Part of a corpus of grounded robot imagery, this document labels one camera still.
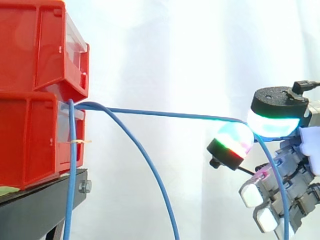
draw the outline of black cable connector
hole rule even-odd
[[[320,86],[320,82],[316,81],[295,81],[292,87],[292,92],[302,95],[306,91],[310,91]]]

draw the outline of bolt head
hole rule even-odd
[[[79,192],[82,194],[88,194],[92,190],[91,180],[82,180],[79,184]]]

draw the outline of black metal stand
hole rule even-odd
[[[88,177],[78,169],[73,207],[86,199],[78,191]],[[0,197],[0,240],[60,240],[64,224],[69,177]]]

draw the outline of blue cable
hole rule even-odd
[[[76,108],[81,107],[81,109],[84,110],[101,110],[97,109],[95,107],[95,102],[82,102],[81,104],[78,104]],[[107,109],[113,113],[122,113],[122,114],[135,114],[135,115],[148,115],[148,116],[160,116],[160,117],[171,117],[171,118],[185,118],[185,119],[201,119],[201,120],[218,120],[218,121],[224,121],[224,122],[234,122],[234,123],[243,123],[248,125],[246,122],[241,121],[236,118],[230,118],[230,117],[221,117],[221,116],[211,116],[211,115],[199,115],[199,114],[187,114],[187,113],[175,113],[175,112],[163,112],[163,111],[149,111],[149,110],[136,110],[136,109],[125,109],[125,108],[106,108],[102,106],[104,109]],[[286,190],[283,185],[282,177],[279,173],[279,170],[277,168],[277,165],[272,158],[271,153],[269,152],[266,144],[264,143],[261,136],[254,134],[255,139],[259,142],[261,145],[262,150],[264,151],[268,161],[270,162],[270,165],[272,167],[273,173],[275,175],[278,187],[280,189],[281,198],[282,198],[282,204],[284,209],[284,240],[289,240],[289,206],[287,201],[287,194]]]
[[[71,99],[69,103],[69,127],[70,127],[70,141],[75,141],[76,136],[76,120],[75,120],[75,106],[74,101]],[[74,208],[74,198],[75,198],[75,188],[76,188],[76,173],[77,173],[77,144],[75,142],[71,143],[70,147],[70,175],[69,175],[69,185],[66,197],[66,208],[65,208],[65,224],[63,232],[63,240],[70,239],[71,232],[71,219],[72,210]]]
[[[142,153],[143,157],[145,158],[147,164],[149,165],[163,196],[165,205],[166,205],[166,209],[168,211],[169,214],[169,218],[171,221],[171,225],[172,225],[172,229],[173,229],[173,234],[174,234],[174,239],[175,240],[180,240],[179,237],[179,231],[178,231],[178,227],[177,227],[177,223],[176,223],[176,219],[175,219],[175,215],[174,215],[174,211],[171,207],[171,203],[169,200],[169,196],[167,194],[166,188],[164,183],[162,182],[162,179],[155,167],[155,165],[153,164],[151,158],[149,157],[149,155],[147,154],[146,150],[144,149],[144,147],[141,145],[141,143],[135,138],[135,136],[129,131],[129,129],[121,122],[121,120],[112,112],[110,111],[108,108],[106,108],[105,106],[96,103],[96,102],[86,102],[85,105],[84,103],[80,103],[77,105],[78,108],[85,108],[85,106],[90,106],[90,110],[98,110],[98,111],[104,111],[106,114],[108,114],[119,126],[120,128],[122,128],[122,130],[128,135],[128,137],[134,142],[134,144],[137,146],[137,148],[140,150],[140,152]]]

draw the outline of white backdrop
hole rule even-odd
[[[245,120],[256,89],[320,80],[318,0],[66,3],[91,46],[89,99],[109,107]],[[158,168],[182,240],[275,238],[260,233],[238,194],[248,176],[209,166],[206,147],[220,123],[119,117]],[[73,213],[71,239],[173,240],[156,181],[124,133],[104,113],[90,112],[86,139],[93,189]],[[243,166],[264,162],[254,146]],[[319,237],[319,213],[303,220],[295,240]]]

